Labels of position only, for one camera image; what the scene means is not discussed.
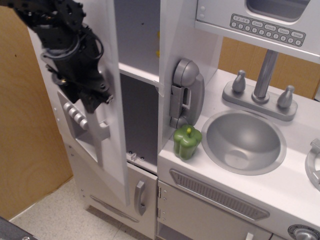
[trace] faucet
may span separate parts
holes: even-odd
[[[295,88],[289,85],[281,95],[268,92],[278,55],[277,51],[267,50],[255,86],[246,84],[246,72],[240,70],[235,80],[226,84],[223,99],[282,121],[291,121],[298,108],[293,100]]]
[[[277,51],[270,49],[266,52],[254,92],[252,93],[252,99],[256,103],[266,103],[270,98],[268,95],[268,87],[272,74],[274,73],[278,55],[279,53]]]

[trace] countertop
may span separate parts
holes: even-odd
[[[174,186],[169,171],[176,169],[245,201],[258,203],[271,214],[269,218],[257,221],[256,224],[269,228],[270,231],[281,228],[281,231],[288,234],[288,224],[303,223],[320,231],[320,192],[312,185],[305,171],[310,143],[320,138],[320,103],[294,95],[293,99],[298,103],[296,115],[292,121],[281,121],[225,101],[222,98],[223,89],[235,77],[236,75],[222,70],[216,72],[205,87],[202,112],[194,127],[201,131],[212,115],[231,109],[259,114],[275,124],[284,135],[287,150],[283,163],[266,174],[240,175],[214,163],[201,144],[190,160],[182,161],[175,156],[174,142],[171,139],[159,154],[159,180]],[[246,83],[251,86],[256,84],[249,79],[246,79]],[[283,92],[271,86],[268,90],[279,95]],[[286,216],[284,221],[281,221],[282,216]]]

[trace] pepper stem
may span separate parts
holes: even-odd
[[[188,127],[188,128],[186,129],[186,134],[188,134],[188,136],[189,136],[190,133],[191,133],[191,131],[192,131],[191,127]]]

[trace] stove knob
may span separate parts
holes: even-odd
[[[298,228],[294,230],[296,240],[319,240],[318,236],[311,230]]]

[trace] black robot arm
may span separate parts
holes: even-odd
[[[73,0],[0,0],[0,6],[14,9],[39,37],[42,60],[52,80],[68,99],[81,99],[86,111],[107,102],[108,80],[98,71],[104,53],[99,38],[83,24],[83,5]]]

